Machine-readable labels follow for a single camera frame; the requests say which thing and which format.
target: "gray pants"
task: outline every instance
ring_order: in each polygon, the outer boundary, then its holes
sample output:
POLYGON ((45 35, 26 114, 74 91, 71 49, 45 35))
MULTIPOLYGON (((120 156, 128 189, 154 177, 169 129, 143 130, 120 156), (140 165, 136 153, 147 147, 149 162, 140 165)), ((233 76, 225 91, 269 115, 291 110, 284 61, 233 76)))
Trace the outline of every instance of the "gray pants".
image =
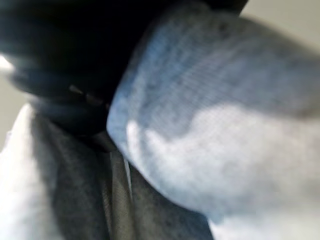
POLYGON ((217 240, 320 239, 320 57, 186 4, 146 34, 107 130, 217 240))

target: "fabric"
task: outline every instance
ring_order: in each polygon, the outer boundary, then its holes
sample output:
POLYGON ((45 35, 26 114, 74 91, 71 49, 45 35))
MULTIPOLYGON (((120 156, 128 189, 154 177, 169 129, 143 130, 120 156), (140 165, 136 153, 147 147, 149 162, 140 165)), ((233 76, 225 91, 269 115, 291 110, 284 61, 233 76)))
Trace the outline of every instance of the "fabric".
MULTIPOLYGON (((239 13, 247 0, 206 0, 239 13)), ((106 108, 148 25, 180 0, 2 0, 0 53, 10 82, 75 135, 105 129, 106 108)))
POLYGON ((141 41, 107 130, 216 240, 318 240, 319 90, 319 55, 190 2, 141 41))
POLYGON ((0 240, 213 239, 129 171, 107 137, 80 141, 24 106, 0 157, 0 240))

